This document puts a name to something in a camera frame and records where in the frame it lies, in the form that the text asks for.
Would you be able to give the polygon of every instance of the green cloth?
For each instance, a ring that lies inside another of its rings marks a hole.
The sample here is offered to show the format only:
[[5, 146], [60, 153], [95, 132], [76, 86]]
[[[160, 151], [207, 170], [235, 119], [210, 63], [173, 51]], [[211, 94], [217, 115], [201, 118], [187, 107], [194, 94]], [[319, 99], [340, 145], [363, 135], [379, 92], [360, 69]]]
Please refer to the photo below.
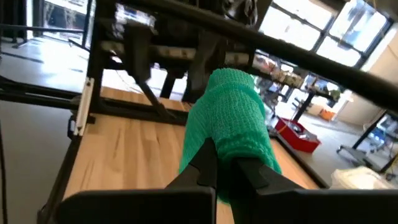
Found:
[[205, 139], [211, 137], [218, 153], [218, 195], [228, 202], [229, 167], [235, 157], [257, 157], [281, 173], [267, 132], [266, 113], [254, 91], [253, 77], [231, 68], [210, 75], [205, 94], [190, 110], [180, 172], [186, 168]]

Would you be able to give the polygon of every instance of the floor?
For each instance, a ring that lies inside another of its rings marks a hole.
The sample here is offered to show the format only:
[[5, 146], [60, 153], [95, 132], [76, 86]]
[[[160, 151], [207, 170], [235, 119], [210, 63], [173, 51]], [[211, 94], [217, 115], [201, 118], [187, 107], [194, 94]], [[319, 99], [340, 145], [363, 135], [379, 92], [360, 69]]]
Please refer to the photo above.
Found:
[[[86, 52], [46, 39], [32, 41], [20, 49], [11, 46], [4, 40], [0, 75], [24, 83], [82, 90]], [[165, 75], [165, 71], [152, 70], [149, 86], [156, 95], [160, 94]], [[124, 72], [105, 71], [103, 85], [139, 91], [132, 78]], [[185, 80], [178, 80], [171, 99], [180, 100], [184, 89]], [[66, 135], [70, 115], [67, 110], [0, 101], [10, 223], [35, 223], [36, 212], [49, 196], [70, 142]], [[328, 129], [324, 127], [327, 124], [307, 115], [300, 122], [305, 123], [305, 127], [316, 133], [322, 142], [313, 154], [300, 152], [300, 156], [327, 182], [331, 182], [330, 174], [335, 169], [353, 167], [345, 159], [349, 156], [338, 155], [336, 149], [340, 144], [352, 145], [360, 130], [355, 127], [345, 132]]]

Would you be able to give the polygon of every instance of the wooden tabletop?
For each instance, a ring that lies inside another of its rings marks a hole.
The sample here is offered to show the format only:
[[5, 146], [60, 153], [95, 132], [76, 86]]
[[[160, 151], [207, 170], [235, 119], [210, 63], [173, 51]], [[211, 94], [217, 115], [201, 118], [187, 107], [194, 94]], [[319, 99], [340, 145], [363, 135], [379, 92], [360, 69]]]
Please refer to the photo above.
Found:
[[[104, 87], [101, 95], [150, 104], [142, 94]], [[190, 106], [160, 99], [166, 108]], [[178, 175], [185, 127], [95, 114], [80, 144], [64, 198], [82, 190], [162, 189]], [[276, 141], [272, 141], [283, 175], [307, 189], [317, 185]], [[217, 208], [218, 223], [234, 223], [231, 209]]]

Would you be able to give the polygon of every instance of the black metal frame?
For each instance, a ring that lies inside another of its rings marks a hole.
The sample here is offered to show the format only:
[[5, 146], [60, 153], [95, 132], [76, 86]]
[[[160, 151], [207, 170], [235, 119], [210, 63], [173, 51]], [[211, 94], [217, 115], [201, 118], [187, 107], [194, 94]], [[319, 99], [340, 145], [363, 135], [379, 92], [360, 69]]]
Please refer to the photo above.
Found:
[[[342, 150], [345, 150], [348, 152], [351, 156], [353, 156], [360, 165], [364, 165], [369, 167], [370, 169], [374, 170], [375, 172], [378, 172], [380, 174], [387, 174], [386, 172], [391, 168], [391, 166], [394, 165], [395, 160], [398, 157], [398, 153], [393, 157], [390, 158], [390, 160], [383, 166], [379, 167], [377, 164], [373, 163], [370, 158], [366, 156], [366, 152], [363, 152], [358, 149], [358, 146], [368, 137], [368, 135], [373, 131], [374, 128], [376, 128], [377, 124], [380, 122], [383, 117], [388, 114], [389, 112], [385, 110], [380, 117], [378, 117], [373, 123], [365, 130], [365, 132], [359, 137], [359, 139], [353, 144], [353, 146], [344, 146], [341, 145], [336, 152], [339, 153]], [[395, 174], [387, 174], [387, 178], [390, 177], [395, 177]]]
[[[116, 12], [116, 1], [98, 0], [95, 10], [95, 20], [114, 19]], [[208, 11], [188, 6], [177, 1], [165, 0], [118, 0], [117, 2], [129, 6], [137, 6], [142, 9], [153, 9], [159, 14], [184, 19], [192, 24], [206, 27], [213, 32], [228, 36], [230, 39], [236, 39], [250, 47], [259, 48], [272, 55], [281, 57], [284, 60], [291, 61], [304, 69], [312, 70], [325, 78], [334, 80], [343, 84], [345, 87], [356, 91], [359, 95], [379, 104], [382, 107], [398, 111], [398, 105], [391, 103], [392, 99], [397, 99], [398, 88], [380, 78], [369, 76], [367, 73], [354, 68], [332, 62], [328, 59], [319, 57], [311, 52], [299, 49], [293, 45], [286, 44], [279, 40], [266, 37], [255, 30], [249, 30], [233, 21], [226, 21], [221, 16], [217, 16]], [[143, 82], [137, 82], [146, 96], [150, 99], [152, 106], [130, 103], [126, 101], [112, 100], [100, 97], [101, 81], [103, 70], [109, 62], [110, 54], [104, 52], [101, 48], [101, 41], [108, 40], [106, 28], [100, 22], [94, 23], [93, 37], [91, 40], [90, 59], [88, 62], [87, 77], [94, 80], [93, 93], [90, 102], [90, 113], [109, 114], [113, 116], [122, 116], [134, 119], [143, 119], [148, 121], [184, 125], [187, 120], [187, 112], [165, 109], [150, 91], [149, 87]], [[259, 74], [262, 77], [269, 77], [265, 74]], [[21, 84], [5, 78], [0, 78], [0, 100], [14, 101], [20, 103], [29, 103], [33, 105], [51, 106], [75, 110], [70, 100], [79, 93], [56, 90], [35, 85]], [[287, 152], [308, 172], [311, 178], [320, 186], [327, 187], [311, 168], [304, 163], [294, 152], [287, 142], [278, 134], [270, 133], [276, 136], [277, 140], [287, 149]], [[63, 162], [62, 168], [53, 186], [51, 196], [47, 206], [39, 212], [38, 219], [40, 223], [48, 223], [51, 219], [54, 207], [62, 199], [73, 167], [73, 161], [81, 141], [81, 137], [72, 138], [67, 156]]]

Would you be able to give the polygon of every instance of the window frame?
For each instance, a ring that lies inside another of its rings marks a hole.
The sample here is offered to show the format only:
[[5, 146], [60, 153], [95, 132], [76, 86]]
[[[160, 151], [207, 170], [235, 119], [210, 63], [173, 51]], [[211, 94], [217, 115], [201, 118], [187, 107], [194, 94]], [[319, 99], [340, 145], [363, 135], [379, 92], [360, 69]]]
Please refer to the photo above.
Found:
[[[353, 66], [353, 68], [357, 68], [360, 69], [368, 60], [368, 58], [370, 57], [370, 55], [373, 53], [374, 49], [377, 47], [377, 45], [380, 43], [380, 41], [383, 39], [383, 37], [387, 34], [387, 32], [389, 31], [389, 29], [392, 27], [394, 21], [390, 18], [387, 17], [386, 15], [382, 14], [384, 17], [386, 17], [386, 23], [383, 25], [383, 27], [381, 28], [381, 30], [379, 31], [379, 33], [375, 36], [375, 38], [373, 39], [373, 41], [370, 43], [369, 47], [363, 52], [361, 50], [356, 49], [353, 45], [351, 45], [350, 43], [348, 43], [347, 41], [340, 39], [334, 35], [330, 34], [330, 30], [333, 27], [336, 19], [338, 18], [338, 16], [341, 14], [341, 12], [343, 11], [343, 8], [341, 8], [341, 10], [336, 14], [336, 15], [332, 15], [330, 17], [330, 20], [328, 21], [328, 23], [326, 24], [326, 26], [321, 29], [315, 25], [313, 25], [312, 23], [310, 23], [309, 21], [307, 21], [306, 19], [301, 18], [300, 16], [294, 14], [293, 12], [290, 12], [286, 9], [284, 9], [283, 7], [281, 7], [280, 5], [278, 5], [277, 3], [275, 3], [274, 1], [271, 2], [271, 4], [269, 5], [269, 8], [272, 7], [280, 12], [283, 12], [284, 14], [290, 16], [291, 19], [295, 19], [298, 20], [299, 22], [301, 22], [302, 24], [306, 24], [308, 26], [310, 26], [311, 28], [317, 30], [320, 32], [320, 35], [318, 37], [318, 40], [314, 43], [314, 46], [312, 47], [311, 50], [309, 50], [309, 52], [314, 52], [316, 53], [319, 48], [321, 47], [322, 43], [324, 42], [324, 40], [329, 37], [332, 40], [339, 42], [341, 45], [349, 48], [349, 49], [353, 49], [356, 52], [358, 52], [360, 54], [360, 58], [358, 59], [358, 61], [356, 62], [356, 64]], [[338, 83], [322, 78], [328, 82], [332, 82], [336, 85], [339, 85]], [[286, 102], [287, 99], [291, 96], [293, 92], [293, 88], [289, 88], [286, 92], [285, 95], [285, 99], [286, 100], [282, 100], [283, 102]]]

